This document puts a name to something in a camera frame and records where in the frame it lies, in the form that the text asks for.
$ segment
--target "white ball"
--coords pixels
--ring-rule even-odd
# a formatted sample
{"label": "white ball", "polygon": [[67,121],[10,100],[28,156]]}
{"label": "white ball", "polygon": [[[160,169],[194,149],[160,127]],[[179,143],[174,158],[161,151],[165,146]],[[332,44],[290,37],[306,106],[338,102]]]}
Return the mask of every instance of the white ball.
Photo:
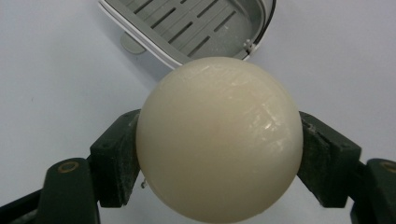
{"label": "white ball", "polygon": [[303,153],[299,112],[260,67],[205,58],[167,75],[145,102],[137,157],[154,193],[181,215],[236,222],[271,206]]}

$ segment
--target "white background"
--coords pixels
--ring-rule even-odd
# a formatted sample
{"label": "white background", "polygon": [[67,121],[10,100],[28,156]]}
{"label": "white background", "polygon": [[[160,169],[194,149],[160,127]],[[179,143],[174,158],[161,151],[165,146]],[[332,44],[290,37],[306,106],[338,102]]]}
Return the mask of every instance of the white background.
{"label": "white background", "polygon": [[[363,148],[396,161],[396,2],[281,0],[251,62],[273,74],[299,109]],[[121,114],[140,108],[170,70],[120,46],[121,28],[96,1],[0,1],[0,204],[42,187],[46,170],[89,155]],[[321,208],[296,178],[242,223],[350,223]],[[102,223],[196,223],[136,185]]]}

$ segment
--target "ball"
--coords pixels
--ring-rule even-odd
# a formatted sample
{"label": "ball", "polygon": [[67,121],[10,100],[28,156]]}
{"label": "ball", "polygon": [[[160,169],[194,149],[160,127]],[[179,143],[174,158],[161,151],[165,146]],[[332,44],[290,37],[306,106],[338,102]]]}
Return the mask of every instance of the ball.
{"label": "ball", "polygon": [[137,157],[153,192],[185,217],[230,223],[262,213],[303,154],[299,111],[260,67],[204,58],[171,72],[144,103]]}

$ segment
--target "plastic container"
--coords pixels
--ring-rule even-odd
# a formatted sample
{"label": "plastic container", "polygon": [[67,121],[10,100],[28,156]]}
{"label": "plastic container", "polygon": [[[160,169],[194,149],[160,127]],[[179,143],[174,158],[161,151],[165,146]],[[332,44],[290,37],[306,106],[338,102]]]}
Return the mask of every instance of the plastic container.
{"label": "plastic container", "polygon": [[100,0],[125,30],[121,44],[171,68],[223,56],[246,60],[262,42],[276,0]]}

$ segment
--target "slot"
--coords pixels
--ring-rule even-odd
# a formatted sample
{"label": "slot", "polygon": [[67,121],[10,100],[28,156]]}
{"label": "slot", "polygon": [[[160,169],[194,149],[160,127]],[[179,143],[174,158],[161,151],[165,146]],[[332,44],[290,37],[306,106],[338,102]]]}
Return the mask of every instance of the slot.
{"label": "slot", "polygon": [[208,40],[210,39],[210,36],[207,36],[203,41],[201,41],[201,43],[199,43],[199,45],[197,45],[197,47],[195,47],[195,49],[193,49],[190,53],[189,53],[189,57],[191,57],[192,55],[194,55],[198,49],[200,49]]}
{"label": "slot", "polygon": [[153,0],[148,0],[147,2],[145,2],[142,6],[138,7],[135,11],[134,14],[139,13],[139,11],[141,11],[143,8],[145,8],[148,4],[150,4]]}
{"label": "slot", "polygon": [[172,37],[172,39],[170,39],[168,43],[172,44],[179,36],[181,36],[184,32],[186,32],[186,30],[189,29],[190,26],[192,26],[192,21],[190,21],[187,25],[183,27],[183,29],[177,32],[177,34],[174,37]]}
{"label": "slot", "polygon": [[159,20],[154,22],[154,24],[151,25],[151,29],[154,29],[156,26],[158,26],[161,22],[163,22],[168,16],[170,16],[174,11],[176,11],[176,8],[172,8],[170,11],[168,11],[165,15],[163,15]]}
{"label": "slot", "polygon": [[214,0],[213,2],[211,2],[209,4],[209,6],[207,6],[206,8],[204,8],[204,10],[202,10],[202,12],[200,12],[197,16],[197,18],[201,18],[210,8],[212,8],[219,0]]}
{"label": "slot", "polygon": [[235,15],[236,11],[233,11],[227,18],[225,18],[224,21],[222,21],[218,27],[215,28],[214,32],[217,32],[221,27],[223,27],[225,25],[225,23],[227,23],[227,21],[229,21],[233,15]]}

